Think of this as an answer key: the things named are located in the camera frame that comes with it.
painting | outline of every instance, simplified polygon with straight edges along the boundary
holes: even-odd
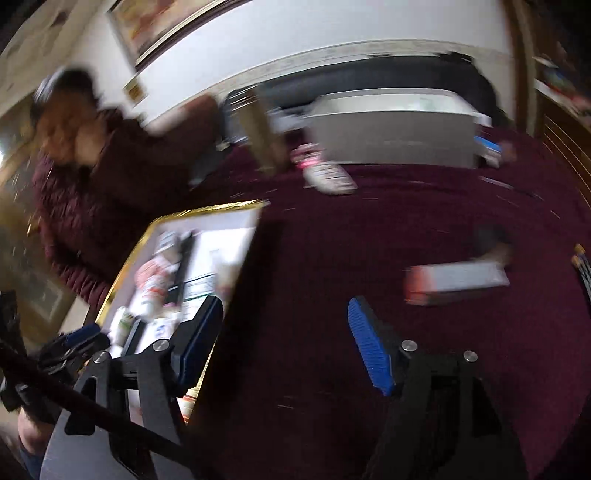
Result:
[[[212,18],[249,0],[118,0],[112,24],[137,70]]]

dark hair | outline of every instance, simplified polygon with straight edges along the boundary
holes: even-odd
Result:
[[[35,127],[54,92],[77,92],[85,95],[93,105],[99,103],[90,73],[83,69],[60,69],[43,80],[33,95],[31,122]]]

person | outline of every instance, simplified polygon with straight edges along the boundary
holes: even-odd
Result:
[[[188,208],[194,163],[220,132],[211,96],[188,110],[155,137],[117,109],[100,111],[85,70],[59,70],[34,94],[41,241],[52,269],[94,309],[150,222]]]
[[[54,426],[32,418],[24,408],[18,413],[18,437],[22,464],[37,480],[41,474],[43,457],[49,445]]]

wall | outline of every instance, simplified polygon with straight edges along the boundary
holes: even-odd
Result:
[[[222,80],[278,59],[313,51],[329,63],[342,61],[327,54],[326,47],[396,39],[426,40],[418,48],[425,53],[444,42],[443,47],[472,47],[469,53],[496,56],[488,65],[496,76],[491,81],[502,106],[513,112],[511,39],[501,0],[253,0],[198,28],[143,70],[139,78],[148,97],[135,109],[122,93],[135,72],[105,15],[112,3],[102,5],[71,62],[95,70],[105,103],[123,103],[128,112],[143,112],[148,119]],[[364,48],[356,53],[367,55]],[[495,65],[499,59],[505,64],[501,72]]]

maroon sweater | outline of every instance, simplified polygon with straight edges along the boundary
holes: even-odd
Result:
[[[197,100],[189,117],[161,137],[105,111],[109,139],[92,171],[60,167],[46,156],[38,161],[33,185],[46,256],[94,309],[150,222],[189,207],[190,166],[219,129],[215,101]]]

